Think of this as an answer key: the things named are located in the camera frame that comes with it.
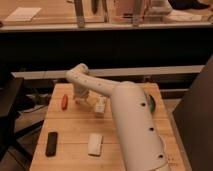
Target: red marker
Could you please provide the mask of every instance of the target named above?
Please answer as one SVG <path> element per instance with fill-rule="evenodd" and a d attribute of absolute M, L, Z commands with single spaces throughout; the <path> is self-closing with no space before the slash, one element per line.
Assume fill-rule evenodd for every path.
<path fill-rule="evenodd" d="M 61 100 L 61 109 L 66 110 L 68 105 L 68 96 L 67 94 L 64 94 L 62 100 Z"/>

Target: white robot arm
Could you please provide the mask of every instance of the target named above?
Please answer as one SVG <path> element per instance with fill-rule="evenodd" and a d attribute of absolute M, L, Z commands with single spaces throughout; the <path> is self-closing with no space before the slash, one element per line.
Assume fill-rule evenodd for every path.
<path fill-rule="evenodd" d="M 91 77 L 79 64 L 67 72 L 74 86 L 93 90 L 110 98 L 127 171 L 170 171 L 163 143 L 153 124 L 144 91 L 135 83 Z"/>

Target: chair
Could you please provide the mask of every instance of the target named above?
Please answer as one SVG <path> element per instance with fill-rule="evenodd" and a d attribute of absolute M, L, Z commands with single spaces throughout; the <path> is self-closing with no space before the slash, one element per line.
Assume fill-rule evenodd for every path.
<path fill-rule="evenodd" d="M 213 56 L 173 112 L 193 171 L 213 170 Z"/>
<path fill-rule="evenodd" d="M 15 120 L 20 115 L 18 111 L 35 105 L 26 96 L 23 82 L 23 78 L 14 78 L 6 66 L 0 63 L 0 161 L 10 146 L 31 161 L 32 155 L 17 140 L 43 124 L 43 121 L 40 121 L 14 132 Z"/>

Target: wood plank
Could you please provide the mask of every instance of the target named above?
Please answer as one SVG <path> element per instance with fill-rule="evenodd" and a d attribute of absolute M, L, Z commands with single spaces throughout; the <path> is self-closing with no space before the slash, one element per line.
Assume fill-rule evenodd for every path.
<path fill-rule="evenodd" d="M 58 144 L 55 157 L 45 156 L 45 145 L 38 145 L 31 171 L 125 171 L 120 147 L 103 144 L 100 157 L 87 154 L 87 144 Z"/>

